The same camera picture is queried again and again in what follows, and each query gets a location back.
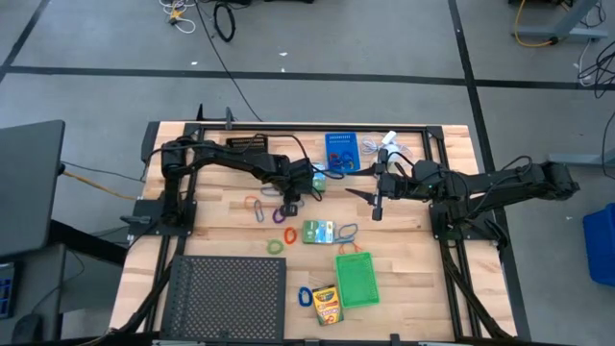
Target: orange rubber band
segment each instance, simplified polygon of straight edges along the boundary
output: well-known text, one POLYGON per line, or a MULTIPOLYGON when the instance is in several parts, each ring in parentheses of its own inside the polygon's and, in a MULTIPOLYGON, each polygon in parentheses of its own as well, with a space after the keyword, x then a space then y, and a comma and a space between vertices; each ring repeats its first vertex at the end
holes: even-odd
MULTIPOLYGON (((339 246, 339 255, 346 255, 346 252, 344 251, 344 245, 346 244, 350 244, 350 243, 343 243, 339 246)), ((355 246, 355 252, 361 252, 363 251, 363 249, 361 249, 358 245, 356 245, 354 242, 352 242, 353 246, 355 246)))
POLYGON ((284 242, 287 245, 290 245, 290 244, 294 243, 295 240, 297 240, 297 230, 295 230, 292 227, 287 227, 286 230, 284 230, 284 242), (288 233, 292 233, 292 238, 291 239, 288 239, 288 233))
POLYGON ((253 196, 253 195, 249 195, 246 196, 246 198, 243 199, 243 208, 247 209, 247 210, 251 210, 254 208, 254 202, 251 205, 248 205, 248 200, 253 199, 256 201, 260 201, 260 199, 257 196, 253 196))

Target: black perforated panel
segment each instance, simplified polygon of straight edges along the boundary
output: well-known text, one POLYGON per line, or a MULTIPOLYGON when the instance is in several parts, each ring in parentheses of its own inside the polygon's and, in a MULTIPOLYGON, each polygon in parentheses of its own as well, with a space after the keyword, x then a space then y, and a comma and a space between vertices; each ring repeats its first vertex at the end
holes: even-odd
POLYGON ((282 342, 285 290, 285 259, 175 257, 161 338, 282 342))

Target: green rubber band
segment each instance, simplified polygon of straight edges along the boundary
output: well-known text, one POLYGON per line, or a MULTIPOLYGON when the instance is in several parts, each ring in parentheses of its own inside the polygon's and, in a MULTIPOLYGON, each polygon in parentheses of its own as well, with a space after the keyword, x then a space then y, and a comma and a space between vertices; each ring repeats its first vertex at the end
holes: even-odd
POLYGON ((271 239, 267 243, 267 253, 269 253, 269 255, 277 255, 280 252, 282 252, 283 249, 284 249, 284 245, 282 244, 281 241, 277 239, 271 239))

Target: table leg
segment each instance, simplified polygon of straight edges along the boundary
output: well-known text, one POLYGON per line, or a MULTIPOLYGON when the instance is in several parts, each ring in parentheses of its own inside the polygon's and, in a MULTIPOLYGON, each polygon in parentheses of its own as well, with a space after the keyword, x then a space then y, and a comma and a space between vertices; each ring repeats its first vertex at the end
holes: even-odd
POLYGON ((51 220, 48 243, 57 242, 66 245, 70 250, 119 266, 124 265, 128 253, 126 248, 51 220))

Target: blue bin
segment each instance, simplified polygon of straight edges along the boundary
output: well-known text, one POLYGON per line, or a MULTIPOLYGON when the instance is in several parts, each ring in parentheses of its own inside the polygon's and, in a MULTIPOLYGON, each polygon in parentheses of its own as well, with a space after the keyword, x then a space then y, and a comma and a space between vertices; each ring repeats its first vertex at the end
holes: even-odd
POLYGON ((587 261, 592 280, 615 286, 615 204, 583 217, 587 261))

